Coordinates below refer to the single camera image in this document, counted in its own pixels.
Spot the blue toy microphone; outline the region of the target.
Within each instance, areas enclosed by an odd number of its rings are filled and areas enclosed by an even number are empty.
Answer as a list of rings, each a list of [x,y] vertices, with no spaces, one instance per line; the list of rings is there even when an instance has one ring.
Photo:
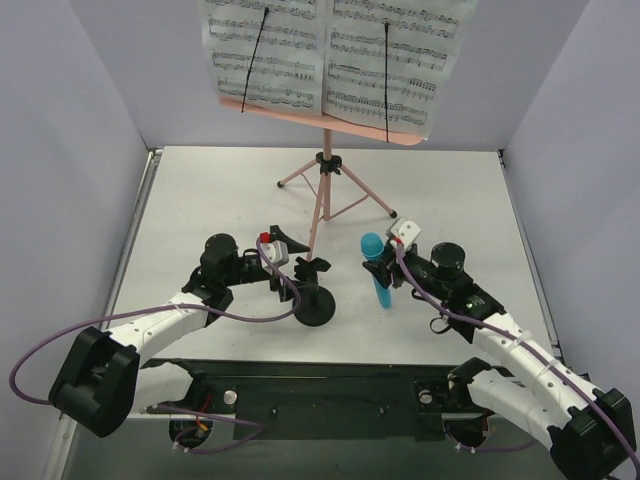
[[[389,283],[385,280],[383,264],[380,262],[385,245],[377,233],[366,233],[361,237],[360,250],[365,261],[363,267],[372,275],[374,289],[383,309],[390,309],[392,296]]]

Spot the black microphone stand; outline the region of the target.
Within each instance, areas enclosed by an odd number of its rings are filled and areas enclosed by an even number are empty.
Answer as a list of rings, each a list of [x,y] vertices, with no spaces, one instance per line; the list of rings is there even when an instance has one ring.
[[[301,257],[294,267],[294,285],[301,296],[299,308],[294,316],[303,325],[320,327],[334,316],[336,302],[331,292],[319,284],[319,273],[325,273],[331,264],[320,257],[310,261]]]

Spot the pink perforated music stand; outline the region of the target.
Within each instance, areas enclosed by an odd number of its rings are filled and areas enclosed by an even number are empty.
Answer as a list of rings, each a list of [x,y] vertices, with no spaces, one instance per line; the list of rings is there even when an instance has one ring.
[[[322,114],[321,116],[303,116],[295,113],[271,111],[258,106],[246,107],[240,101],[228,98],[220,99],[219,104],[234,111],[248,112],[263,117],[320,128],[322,130],[322,151],[316,155],[314,160],[309,161],[303,167],[295,170],[293,173],[280,179],[276,183],[277,187],[282,189],[295,178],[302,177],[315,196],[309,234],[310,251],[306,254],[306,259],[308,261],[313,257],[317,229],[321,221],[329,222],[368,199],[372,199],[387,213],[390,218],[395,219],[397,217],[397,212],[393,208],[391,208],[379,195],[367,186],[350,168],[344,164],[343,161],[338,159],[338,155],[334,153],[333,149],[333,133],[339,132],[373,140],[389,141],[390,143],[401,146],[414,146],[419,144],[422,141],[420,136],[397,132],[388,133],[386,130],[353,124],[327,114]],[[364,195],[341,210],[332,213],[332,178],[342,174],[345,174],[352,183],[357,185]]]

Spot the sheet music page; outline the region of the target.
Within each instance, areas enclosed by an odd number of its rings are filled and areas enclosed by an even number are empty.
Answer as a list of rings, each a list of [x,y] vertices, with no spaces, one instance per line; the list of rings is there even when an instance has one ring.
[[[197,3],[213,90],[247,107],[319,116],[325,1]]]
[[[477,9],[475,1],[332,1],[323,110],[425,139]]]

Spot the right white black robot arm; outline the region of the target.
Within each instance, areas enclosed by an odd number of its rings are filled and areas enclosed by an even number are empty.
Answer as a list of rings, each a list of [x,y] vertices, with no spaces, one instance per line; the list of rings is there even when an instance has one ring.
[[[568,479],[604,479],[625,461],[639,462],[629,400],[617,389],[601,390],[532,340],[465,272],[459,245],[440,243],[423,258],[399,238],[369,233],[360,248],[381,287],[410,284],[447,330],[489,356],[450,372],[449,396],[460,407],[486,409],[527,432]]]

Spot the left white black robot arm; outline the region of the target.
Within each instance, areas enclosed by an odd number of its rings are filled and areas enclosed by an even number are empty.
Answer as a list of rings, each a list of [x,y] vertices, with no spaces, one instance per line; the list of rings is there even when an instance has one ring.
[[[183,400],[194,373],[174,363],[150,367],[148,361],[225,315],[236,285],[267,281],[281,301],[293,298],[300,305],[297,283],[279,268],[290,255],[309,250],[277,225],[246,254],[239,254],[231,235],[211,236],[189,280],[166,304],[127,313],[124,324],[106,331],[90,326],[76,336],[49,392],[50,404],[103,438],[132,412]]]

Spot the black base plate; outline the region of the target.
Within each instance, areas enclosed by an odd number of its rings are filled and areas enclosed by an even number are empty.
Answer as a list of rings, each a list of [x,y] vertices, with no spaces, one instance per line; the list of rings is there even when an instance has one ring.
[[[233,414],[241,439],[441,440],[447,427],[478,433],[491,411],[454,400],[451,366],[176,360],[195,375],[175,406]]]

